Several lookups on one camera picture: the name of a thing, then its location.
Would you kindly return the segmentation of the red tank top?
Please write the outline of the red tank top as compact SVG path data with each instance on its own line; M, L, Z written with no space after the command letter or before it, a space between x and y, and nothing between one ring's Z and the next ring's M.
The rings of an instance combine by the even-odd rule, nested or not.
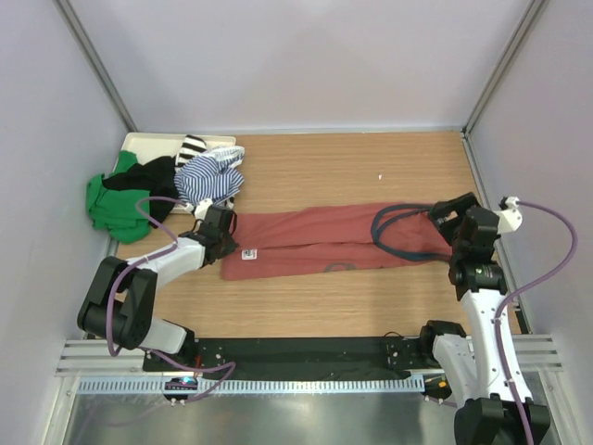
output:
M429 205L371 203L244 213L226 257L226 281L411 266L448 261L451 248Z

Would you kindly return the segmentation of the green tank top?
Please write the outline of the green tank top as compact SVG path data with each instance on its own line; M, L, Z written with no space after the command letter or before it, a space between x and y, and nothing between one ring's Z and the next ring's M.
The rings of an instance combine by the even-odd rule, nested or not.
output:
M104 185L106 179L114 179L117 174L127 173L133 166L139 166L135 154L122 150L114 172L106 177L103 173L95 175L86 185L85 209L97 231L107 232L121 244L131 244L147 236L151 227L145 216L136 209L136 203L149 197L146 190L109 189Z

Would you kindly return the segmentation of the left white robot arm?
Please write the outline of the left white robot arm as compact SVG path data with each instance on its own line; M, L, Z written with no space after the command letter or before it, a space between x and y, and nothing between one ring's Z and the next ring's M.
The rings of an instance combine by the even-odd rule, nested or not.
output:
M114 351L158 350L175 370L189 369L196 359L195 334L154 315L157 291L234 253L235 228L235 212L212 205L193 230L164 248L126 261L104 258L78 313L78 327L107 340Z

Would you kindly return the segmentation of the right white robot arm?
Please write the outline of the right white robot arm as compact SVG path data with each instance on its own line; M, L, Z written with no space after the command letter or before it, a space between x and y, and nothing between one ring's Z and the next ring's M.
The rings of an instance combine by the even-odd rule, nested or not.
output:
M518 200L501 210L482 207L467 193L436 203L428 212L450 245L448 278L471 332L430 321L417 345L421 362L440 365L457 405L458 444L539 444L549 431L548 407L535 403L524 380L508 315L509 289L494 259L495 243L522 223Z

